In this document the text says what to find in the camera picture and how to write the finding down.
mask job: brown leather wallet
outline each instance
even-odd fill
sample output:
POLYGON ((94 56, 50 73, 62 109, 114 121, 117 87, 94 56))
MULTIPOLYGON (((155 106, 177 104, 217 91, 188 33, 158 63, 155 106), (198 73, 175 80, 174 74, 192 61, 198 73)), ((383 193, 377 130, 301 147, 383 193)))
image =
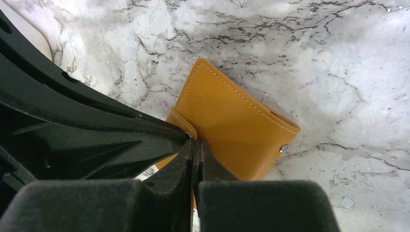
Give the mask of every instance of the brown leather wallet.
POLYGON ((206 139, 215 157, 240 180, 261 179, 300 131, 203 58, 196 61, 166 121, 195 139, 206 139))

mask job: stitching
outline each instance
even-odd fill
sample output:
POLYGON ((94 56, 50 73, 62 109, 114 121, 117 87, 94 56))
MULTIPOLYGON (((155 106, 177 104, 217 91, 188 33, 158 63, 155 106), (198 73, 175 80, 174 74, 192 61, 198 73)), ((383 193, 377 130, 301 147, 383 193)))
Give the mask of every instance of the stitching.
POLYGON ((238 91, 236 91, 234 88, 232 88, 228 83, 226 83, 224 80, 222 80, 222 78, 220 78, 216 73, 214 73, 206 64, 200 63, 198 64, 198 67, 195 69, 195 72, 192 74, 191 76, 191 80, 188 82, 187 88, 185 89, 184 93, 182 94, 182 98, 181 100, 178 102, 178 105, 175 107, 175 110, 178 109, 179 105, 181 104, 182 100, 184 99, 185 96, 185 92, 188 90, 188 88, 190 87, 191 81, 193 80, 196 71, 198 70, 200 65, 204 65, 207 69, 209 69, 215 76, 217 76, 217 78, 219 78, 219 80, 221 80, 223 83, 225 83, 227 86, 229 86, 229 88, 231 88, 235 93, 237 93, 241 98, 243 98, 247 103, 249 103, 253 108, 255 108, 259 113, 261 113, 263 116, 265 116, 267 119, 269 119, 271 122, 275 123, 276 125, 278 125, 279 127, 283 128, 285 131, 290 132, 292 134, 297 134, 295 132, 292 132, 286 128, 284 128, 283 126, 279 125, 277 122, 273 121, 271 118, 269 118, 266 114, 264 114, 261 110, 259 110, 256 106, 254 106, 252 103, 250 103, 245 97, 243 97, 240 93, 238 93, 238 91))
POLYGON ((184 121, 182 121, 182 119, 180 119, 178 116, 176 116, 172 111, 171 111, 171 114, 173 114, 176 118, 178 118, 178 120, 181 121, 191 131, 192 136, 194 136, 194 132, 191 130, 191 128, 187 124, 185 124, 184 121))

